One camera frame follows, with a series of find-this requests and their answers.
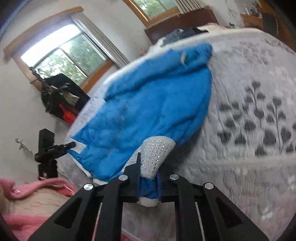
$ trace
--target wooden window frame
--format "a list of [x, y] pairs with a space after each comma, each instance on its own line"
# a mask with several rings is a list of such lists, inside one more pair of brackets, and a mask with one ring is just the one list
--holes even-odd
[[154, 24], [160, 20], [171, 17], [176, 14], [180, 14], [180, 10], [178, 7], [173, 7], [164, 13], [157, 15], [154, 18], [149, 18], [142, 9], [140, 9], [132, 0], [123, 0], [126, 5], [137, 15], [137, 17], [141, 20], [141, 22], [145, 25], [145, 27], [149, 27], [151, 24]]
[[[4, 49], [4, 59], [9, 61], [13, 59], [23, 74], [28, 78], [31, 84], [33, 84], [37, 90], [42, 90], [42, 84], [36, 81], [36, 77], [29, 70], [29, 66], [21, 59], [21, 56], [34, 44], [39, 42], [47, 35], [60, 29], [67, 24], [75, 24], [70, 18], [69, 14], [82, 12], [82, 7], [75, 7], [63, 12], [57, 13], [51, 17], [48, 17], [37, 24], [33, 25], [17, 38], [15, 38]], [[105, 63], [101, 65], [95, 72], [91, 73], [81, 84], [81, 89], [87, 93], [95, 83], [109, 70], [115, 63], [107, 58]]]

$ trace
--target metal screw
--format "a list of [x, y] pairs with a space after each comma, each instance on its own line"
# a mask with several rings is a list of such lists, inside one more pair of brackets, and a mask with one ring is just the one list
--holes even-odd
[[93, 189], [93, 187], [94, 187], [94, 186], [93, 186], [92, 184], [90, 184], [90, 183], [85, 184], [85, 185], [83, 186], [83, 188], [84, 188], [85, 190], [87, 190], [87, 191]]
[[118, 177], [118, 179], [119, 179], [120, 181], [125, 181], [125, 180], [128, 179], [128, 176], [127, 176], [127, 175], [120, 175], [120, 176]]
[[170, 179], [172, 179], [172, 180], [178, 180], [179, 179], [179, 176], [177, 174], [172, 174], [172, 175], [170, 175]]
[[212, 183], [206, 183], [205, 188], [208, 189], [208, 190], [211, 190], [211, 189], [214, 188], [214, 185]]

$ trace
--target black clamp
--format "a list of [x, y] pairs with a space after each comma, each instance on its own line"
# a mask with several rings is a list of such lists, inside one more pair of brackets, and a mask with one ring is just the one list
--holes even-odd
[[[141, 155], [108, 184], [86, 184], [54, 213], [29, 241], [119, 241], [124, 202], [139, 200]], [[177, 241], [268, 241], [212, 183], [198, 186], [162, 164], [157, 173], [159, 200], [175, 202]]]
[[38, 153], [35, 154], [35, 161], [38, 165], [38, 176], [43, 178], [58, 177], [57, 161], [67, 154], [67, 150], [76, 146], [75, 142], [65, 145], [54, 145], [54, 133], [43, 129], [39, 131]]

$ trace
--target dark wood furniture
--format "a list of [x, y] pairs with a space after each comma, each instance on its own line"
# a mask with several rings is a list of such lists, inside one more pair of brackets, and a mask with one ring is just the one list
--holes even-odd
[[185, 14], [177, 14], [170, 18], [156, 22], [145, 29], [145, 33], [152, 44], [177, 28], [202, 26], [207, 23], [218, 23], [210, 8], [199, 9]]
[[258, 28], [263, 30], [263, 19], [252, 15], [241, 13], [245, 27]]
[[[272, 14], [276, 17], [279, 33], [275, 36], [278, 40], [288, 45], [291, 49], [296, 51], [296, 39], [294, 38], [290, 29], [287, 28], [282, 18], [264, 1], [260, 0], [262, 12]], [[241, 13], [241, 17], [245, 27], [253, 27], [263, 30], [263, 19], [255, 16]]]

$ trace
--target curtain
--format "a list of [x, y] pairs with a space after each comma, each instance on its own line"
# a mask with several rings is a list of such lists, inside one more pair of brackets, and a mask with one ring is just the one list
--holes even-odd
[[201, 9], [196, 0], [175, 0], [175, 3], [182, 14]]
[[126, 57], [118, 48], [98, 29], [83, 13], [78, 12], [71, 15], [73, 21], [108, 55], [108, 57], [120, 68], [129, 64]]

